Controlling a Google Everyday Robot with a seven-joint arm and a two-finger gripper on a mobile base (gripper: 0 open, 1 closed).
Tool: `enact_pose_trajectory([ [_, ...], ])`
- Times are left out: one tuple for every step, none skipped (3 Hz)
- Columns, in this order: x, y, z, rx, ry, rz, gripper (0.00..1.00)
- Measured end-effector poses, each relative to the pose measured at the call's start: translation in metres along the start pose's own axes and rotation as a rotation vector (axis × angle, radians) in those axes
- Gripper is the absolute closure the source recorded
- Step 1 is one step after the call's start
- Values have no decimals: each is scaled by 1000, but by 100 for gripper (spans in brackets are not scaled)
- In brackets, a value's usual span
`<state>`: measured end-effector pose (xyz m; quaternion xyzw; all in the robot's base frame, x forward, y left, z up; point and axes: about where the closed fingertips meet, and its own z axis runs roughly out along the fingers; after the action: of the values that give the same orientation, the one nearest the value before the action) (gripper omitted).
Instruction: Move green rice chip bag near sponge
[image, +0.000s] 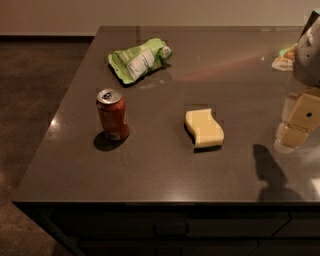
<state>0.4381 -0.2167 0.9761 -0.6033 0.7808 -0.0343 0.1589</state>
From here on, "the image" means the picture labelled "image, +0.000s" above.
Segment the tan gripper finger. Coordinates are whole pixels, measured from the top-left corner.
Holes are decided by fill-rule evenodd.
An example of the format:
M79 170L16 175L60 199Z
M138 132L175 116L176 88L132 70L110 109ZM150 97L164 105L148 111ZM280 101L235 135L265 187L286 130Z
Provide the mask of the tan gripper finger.
M302 91L287 122L278 126L275 138L276 149L298 149L320 125L320 89Z
M287 122L291 112L293 111L294 105L296 104L298 96L296 94L289 94L285 99L283 111L282 111L282 121Z

